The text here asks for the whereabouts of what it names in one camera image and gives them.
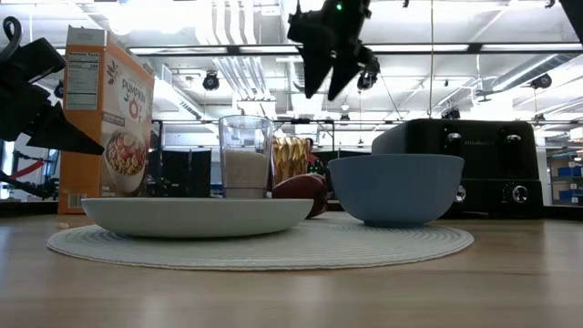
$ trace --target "drinking glass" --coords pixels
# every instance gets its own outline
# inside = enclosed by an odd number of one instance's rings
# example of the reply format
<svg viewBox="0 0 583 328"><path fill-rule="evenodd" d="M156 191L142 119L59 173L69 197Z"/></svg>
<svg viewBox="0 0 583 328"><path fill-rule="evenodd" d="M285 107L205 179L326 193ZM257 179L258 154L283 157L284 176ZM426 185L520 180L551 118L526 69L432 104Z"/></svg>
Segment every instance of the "drinking glass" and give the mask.
<svg viewBox="0 0 583 328"><path fill-rule="evenodd" d="M228 116L219 120L219 136L223 197L265 198L273 123L255 116Z"/></svg>

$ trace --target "red apple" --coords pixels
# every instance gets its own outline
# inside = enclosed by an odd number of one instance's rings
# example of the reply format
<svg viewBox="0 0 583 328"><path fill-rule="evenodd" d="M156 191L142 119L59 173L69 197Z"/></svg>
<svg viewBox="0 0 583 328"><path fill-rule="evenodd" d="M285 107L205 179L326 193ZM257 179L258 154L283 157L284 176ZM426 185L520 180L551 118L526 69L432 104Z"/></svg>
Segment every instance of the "red apple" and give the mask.
<svg viewBox="0 0 583 328"><path fill-rule="evenodd" d="M326 181L317 174L302 174L278 184L271 193L274 199L313 200L308 218L318 216L328 210Z"/></svg>

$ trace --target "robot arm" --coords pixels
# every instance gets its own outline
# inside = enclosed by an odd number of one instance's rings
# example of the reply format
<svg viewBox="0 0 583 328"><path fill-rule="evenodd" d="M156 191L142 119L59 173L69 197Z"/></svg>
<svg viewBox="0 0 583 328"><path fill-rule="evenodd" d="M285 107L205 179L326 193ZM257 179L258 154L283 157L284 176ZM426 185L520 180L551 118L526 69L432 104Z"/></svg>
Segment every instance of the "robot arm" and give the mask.
<svg viewBox="0 0 583 328"><path fill-rule="evenodd" d="M290 15L288 38L298 47L305 71L305 94L312 97L333 68L328 99L334 100L359 73L359 87L370 88L380 66L359 39L364 20L371 17L370 0L326 0L321 10Z"/></svg>
<svg viewBox="0 0 583 328"><path fill-rule="evenodd" d="M25 133L28 146L101 155L103 147L65 119L60 102L51 105L50 94L34 85L65 68L65 59L44 38L20 46L16 18L6 18L3 28L10 43L0 52L0 139Z"/></svg>

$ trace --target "toaster knob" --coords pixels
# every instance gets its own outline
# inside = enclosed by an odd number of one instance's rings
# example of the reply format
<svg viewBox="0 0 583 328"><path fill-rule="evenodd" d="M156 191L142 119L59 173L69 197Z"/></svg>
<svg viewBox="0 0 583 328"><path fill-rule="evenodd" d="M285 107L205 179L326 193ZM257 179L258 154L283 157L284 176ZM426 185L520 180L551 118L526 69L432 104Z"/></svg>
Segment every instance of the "toaster knob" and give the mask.
<svg viewBox="0 0 583 328"><path fill-rule="evenodd" d="M463 203L465 200L465 188L462 185L459 185L457 188L457 194L455 195L455 202L456 203Z"/></svg>
<svg viewBox="0 0 583 328"><path fill-rule="evenodd" d="M447 141L449 141L449 142L457 141L461 138L462 138L462 135L459 133L450 133L447 135Z"/></svg>
<svg viewBox="0 0 583 328"><path fill-rule="evenodd" d="M528 200L528 189L523 186L516 186L512 189L512 199L518 204L524 204Z"/></svg>
<svg viewBox="0 0 583 328"><path fill-rule="evenodd" d="M522 140L522 138L518 135L509 135L508 137L506 137L506 141L508 141L509 143L518 142L520 140Z"/></svg>

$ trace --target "cereal box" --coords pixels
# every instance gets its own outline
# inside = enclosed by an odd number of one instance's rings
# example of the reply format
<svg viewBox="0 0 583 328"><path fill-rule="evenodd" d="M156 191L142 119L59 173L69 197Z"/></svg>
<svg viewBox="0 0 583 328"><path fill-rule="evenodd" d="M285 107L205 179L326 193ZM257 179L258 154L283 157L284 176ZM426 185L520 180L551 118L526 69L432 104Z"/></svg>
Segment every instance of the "cereal box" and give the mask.
<svg viewBox="0 0 583 328"><path fill-rule="evenodd" d="M59 213L81 200L145 195L152 119L152 68L103 30L69 27L66 118L105 148L103 156L64 152Z"/></svg>

